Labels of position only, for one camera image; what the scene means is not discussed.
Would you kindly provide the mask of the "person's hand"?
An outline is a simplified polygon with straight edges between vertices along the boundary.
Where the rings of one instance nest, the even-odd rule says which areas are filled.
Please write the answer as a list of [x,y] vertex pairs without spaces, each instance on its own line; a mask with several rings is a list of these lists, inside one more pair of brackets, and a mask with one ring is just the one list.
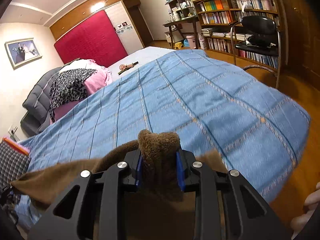
[[308,195],[304,202],[304,207],[307,208],[307,212],[291,220],[290,227],[293,230],[292,238],[295,238],[301,232],[319,205],[319,184],[320,182],[317,183],[316,190]]

